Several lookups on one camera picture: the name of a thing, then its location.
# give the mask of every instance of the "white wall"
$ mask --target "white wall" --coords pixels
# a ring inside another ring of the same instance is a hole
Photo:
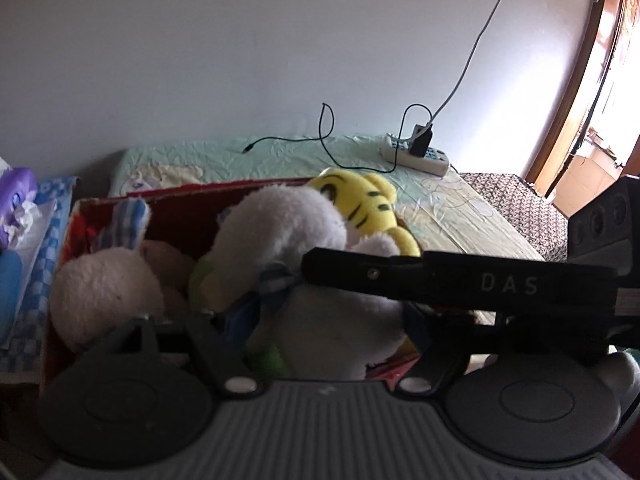
[[[0,155],[102,179],[136,144],[313,135],[323,100],[338,133],[396,131],[446,97],[494,1],[0,0]],[[589,5],[504,1],[434,125],[459,170],[526,170]]]

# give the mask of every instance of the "white lettering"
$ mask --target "white lettering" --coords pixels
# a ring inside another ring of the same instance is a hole
[[[528,296],[533,296],[538,291],[538,286],[536,285],[537,277],[529,276],[527,278],[527,290],[524,291]]]
[[[490,272],[484,272],[482,274],[482,285],[480,287],[480,290],[482,290],[483,292],[490,292],[491,290],[494,290],[494,286],[495,276]]]
[[[509,276],[507,281],[504,283],[504,287],[502,288],[502,292],[507,292],[510,290],[514,294],[517,292],[516,290],[516,282],[513,279],[513,276]]]

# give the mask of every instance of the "yellow tiger plush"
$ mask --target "yellow tiger plush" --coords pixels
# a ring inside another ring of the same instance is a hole
[[[328,168],[308,183],[325,195],[360,237],[384,232],[404,256],[421,256],[413,235],[398,225],[396,188],[384,177]]]

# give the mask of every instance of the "power strip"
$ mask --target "power strip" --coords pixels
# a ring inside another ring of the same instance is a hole
[[[388,135],[382,142],[380,153],[386,160],[393,162],[396,160],[397,145],[398,141]],[[398,147],[398,164],[437,176],[445,176],[450,167],[449,157],[442,150],[428,148],[424,156],[415,156],[409,153],[409,145],[405,140],[401,140]]]

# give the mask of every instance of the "screw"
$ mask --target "screw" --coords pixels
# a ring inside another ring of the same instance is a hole
[[[406,377],[398,386],[408,394],[425,394],[431,390],[431,383],[422,377]]]
[[[258,389],[258,383],[251,377],[231,377],[225,381],[225,390],[232,394],[250,394]]]

